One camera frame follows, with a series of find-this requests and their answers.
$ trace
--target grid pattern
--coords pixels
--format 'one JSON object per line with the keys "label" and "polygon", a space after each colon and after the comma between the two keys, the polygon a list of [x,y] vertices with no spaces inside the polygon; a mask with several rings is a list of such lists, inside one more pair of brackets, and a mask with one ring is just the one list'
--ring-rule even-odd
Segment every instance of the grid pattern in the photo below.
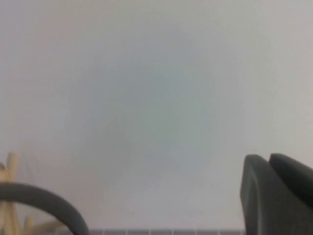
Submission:
{"label": "grid pattern", "polygon": [[[41,235],[72,235],[69,230],[58,230]],[[246,235],[242,230],[179,230],[179,229],[131,229],[91,230],[90,235]]]}

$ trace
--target wooden stick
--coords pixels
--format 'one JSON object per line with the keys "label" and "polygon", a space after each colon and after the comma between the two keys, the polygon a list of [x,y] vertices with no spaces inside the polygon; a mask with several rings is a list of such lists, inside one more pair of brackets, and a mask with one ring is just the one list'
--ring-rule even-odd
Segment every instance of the wooden stick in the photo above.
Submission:
{"label": "wooden stick", "polygon": [[24,222],[24,229],[30,229],[32,227],[34,227],[34,218],[27,216]]}
{"label": "wooden stick", "polygon": [[6,164],[9,170],[10,181],[14,181],[18,166],[18,155],[15,152],[10,152]]}
{"label": "wooden stick", "polygon": [[38,233],[55,230],[61,226],[63,226],[63,223],[61,223],[60,221],[50,221],[50,222],[42,223],[40,225],[36,225],[35,227],[29,228],[29,229],[24,229],[22,235],[36,235]]}

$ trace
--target black plastic object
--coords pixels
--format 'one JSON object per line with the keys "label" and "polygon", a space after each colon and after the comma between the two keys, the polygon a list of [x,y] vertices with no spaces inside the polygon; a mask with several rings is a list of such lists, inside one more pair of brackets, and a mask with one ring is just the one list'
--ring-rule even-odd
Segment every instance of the black plastic object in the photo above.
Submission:
{"label": "black plastic object", "polygon": [[52,192],[31,185],[1,183],[1,200],[37,207],[64,223],[74,235],[89,235],[81,214],[70,203]]}
{"label": "black plastic object", "polygon": [[305,204],[313,208],[313,170],[283,154],[272,154],[269,164],[285,185]]}
{"label": "black plastic object", "polygon": [[262,157],[246,156],[240,194],[247,235],[313,234],[313,211]]}

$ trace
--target white wall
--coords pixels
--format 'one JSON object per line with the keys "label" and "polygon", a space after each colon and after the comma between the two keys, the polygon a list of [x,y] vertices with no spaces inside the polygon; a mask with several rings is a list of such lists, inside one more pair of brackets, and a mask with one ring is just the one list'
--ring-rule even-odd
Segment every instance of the white wall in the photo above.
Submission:
{"label": "white wall", "polygon": [[2,1],[0,154],[93,228],[242,228],[246,154],[313,165],[312,7]]}

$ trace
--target black handle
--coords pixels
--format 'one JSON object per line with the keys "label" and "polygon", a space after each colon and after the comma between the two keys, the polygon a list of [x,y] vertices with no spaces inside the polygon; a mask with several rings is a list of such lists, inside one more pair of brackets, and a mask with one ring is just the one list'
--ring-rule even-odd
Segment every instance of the black handle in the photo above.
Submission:
{"label": "black handle", "polygon": [[0,201],[20,202],[39,208],[64,223],[74,235],[89,235],[89,229],[69,202],[45,189],[17,183],[0,183]]}

